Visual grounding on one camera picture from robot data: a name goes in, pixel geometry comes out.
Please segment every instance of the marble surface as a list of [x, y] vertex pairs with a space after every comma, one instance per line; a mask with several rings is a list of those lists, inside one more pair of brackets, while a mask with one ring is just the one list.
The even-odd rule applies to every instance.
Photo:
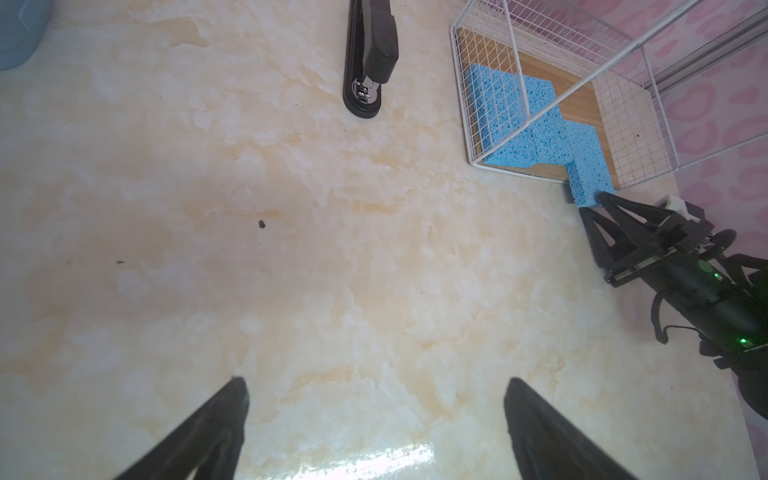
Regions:
[[393, 0], [364, 121], [343, 0], [56, 3], [0, 72], [0, 478], [111, 478], [232, 375], [242, 479], [518, 478], [512, 376], [638, 478], [757, 477], [730, 374], [562, 187], [468, 166], [460, 8]]

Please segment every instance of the stapler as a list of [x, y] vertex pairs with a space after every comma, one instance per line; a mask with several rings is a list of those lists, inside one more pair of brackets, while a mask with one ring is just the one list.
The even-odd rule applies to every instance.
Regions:
[[371, 118], [382, 106], [382, 84], [398, 58], [397, 25], [389, 0], [350, 0], [343, 94], [346, 107]]

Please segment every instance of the white wire basket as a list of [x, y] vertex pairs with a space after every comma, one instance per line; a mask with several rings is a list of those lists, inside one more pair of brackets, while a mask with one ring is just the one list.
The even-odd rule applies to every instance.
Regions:
[[[516, 168], [486, 161], [558, 107], [564, 119], [595, 127], [615, 188], [677, 169], [642, 43], [565, 0], [469, 0], [451, 37], [470, 164], [566, 181], [560, 165]], [[514, 92], [522, 102], [495, 99], [494, 117], [481, 122], [469, 81], [473, 65], [506, 73], [495, 78], [500, 84], [494, 88]], [[557, 98], [532, 109], [523, 75], [551, 81]]]

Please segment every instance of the wooden board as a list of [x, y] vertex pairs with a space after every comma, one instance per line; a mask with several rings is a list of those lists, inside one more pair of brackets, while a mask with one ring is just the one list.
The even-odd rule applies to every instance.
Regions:
[[[458, 30], [458, 42], [462, 52], [462, 71], [467, 71], [470, 62], [494, 68], [495, 70], [505, 71], [507, 73], [515, 73], [517, 71], [515, 68], [515, 56], [513, 51], [506, 45], [464, 28]], [[523, 73], [529, 77], [541, 78], [552, 82], [554, 92], [557, 95], [568, 90], [579, 80], [579, 77], [574, 74], [568, 73], [565, 70], [522, 52], [520, 52], [520, 66], [522, 67]], [[600, 146], [603, 149], [605, 163], [608, 165], [608, 171], [611, 173], [611, 181], [613, 182], [614, 187], [619, 188], [616, 167], [614, 165], [613, 156], [611, 155], [611, 149], [608, 146], [608, 137], [605, 134], [605, 127], [603, 125], [602, 115], [600, 114], [598, 99], [594, 94], [592, 85], [586, 84], [584, 87], [579, 88], [573, 94], [565, 98], [559, 104], [559, 107], [565, 120], [577, 121], [594, 127], [598, 133]], [[474, 115], [472, 106], [470, 106], [469, 109], [470, 114]], [[476, 131], [475, 127], [473, 127], [472, 133], [475, 136], [473, 143], [477, 149], [475, 153], [480, 155], [482, 153], [482, 148], [480, 147], [479, 133]], [[568, 179], [568, 174], [565, 173], [565, 167], [561, 165], [537, 164], [530, 168], [499, 167], [498, 165], [490, 166], [519, 172], [521, 174], [534, 175], [536, 177], [546, 177], [554, 180]]]

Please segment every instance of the pink wallpaper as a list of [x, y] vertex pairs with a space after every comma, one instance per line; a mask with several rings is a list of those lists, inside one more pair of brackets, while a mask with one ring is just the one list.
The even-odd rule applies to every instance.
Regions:
[[[768, 40], [664, 95], [670, 130], [685, 164], [768, 132]], [[718, 228], [739, 232], [730, 252], [768, 257], [768, 138], [676, 175], [681, 196]]]
[[[682, 0], [578, 0], [578, 5], [636, 38]], [[654, 73], [703, 47], [751, 15], [768, 8], [768, 0], [704, 0], [653, 37], [645, 47]]]

